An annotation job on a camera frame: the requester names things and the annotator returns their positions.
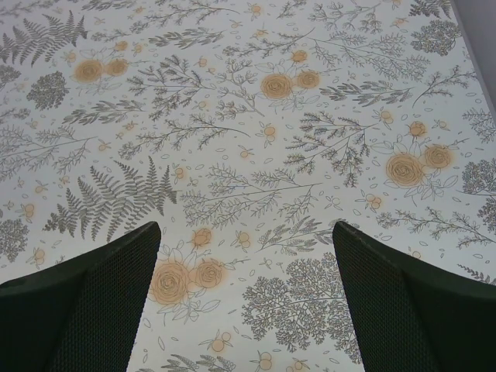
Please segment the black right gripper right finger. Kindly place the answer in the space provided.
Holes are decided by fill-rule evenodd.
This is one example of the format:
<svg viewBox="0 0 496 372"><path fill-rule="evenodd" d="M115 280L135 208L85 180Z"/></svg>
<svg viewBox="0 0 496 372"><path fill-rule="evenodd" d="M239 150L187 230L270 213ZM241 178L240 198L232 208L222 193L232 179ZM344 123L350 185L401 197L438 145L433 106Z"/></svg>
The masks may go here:
<svg viewBox="0 0 496 372"><path fill-rule="evenodd" d="M384 245L345 222L332 233L366 371L493 371L495 287Z"/></svg>

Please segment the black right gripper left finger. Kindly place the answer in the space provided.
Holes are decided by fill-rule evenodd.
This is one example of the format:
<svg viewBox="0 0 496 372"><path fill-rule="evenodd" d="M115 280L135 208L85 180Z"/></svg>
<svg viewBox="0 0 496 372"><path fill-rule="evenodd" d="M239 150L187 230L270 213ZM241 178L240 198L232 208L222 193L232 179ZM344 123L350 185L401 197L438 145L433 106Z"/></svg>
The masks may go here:
<svg viewBox="0 0 496 372"><path fill-rule="evenodd" d="M125 371L157 261L148 222L1 285L3 371Z"/></svg>

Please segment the floral patterned table mat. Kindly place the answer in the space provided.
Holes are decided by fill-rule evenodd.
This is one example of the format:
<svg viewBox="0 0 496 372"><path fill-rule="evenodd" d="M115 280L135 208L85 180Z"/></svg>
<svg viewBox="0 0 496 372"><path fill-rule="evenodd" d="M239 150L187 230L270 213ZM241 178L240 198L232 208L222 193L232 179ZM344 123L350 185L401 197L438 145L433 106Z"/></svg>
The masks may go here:
<svg viewBox="0 0 496 372"><path fill-rule="evenodd" d="M495 282L448 1L3 1L1 279L155 221L131 371L361 371L338 221Z"/></svg>

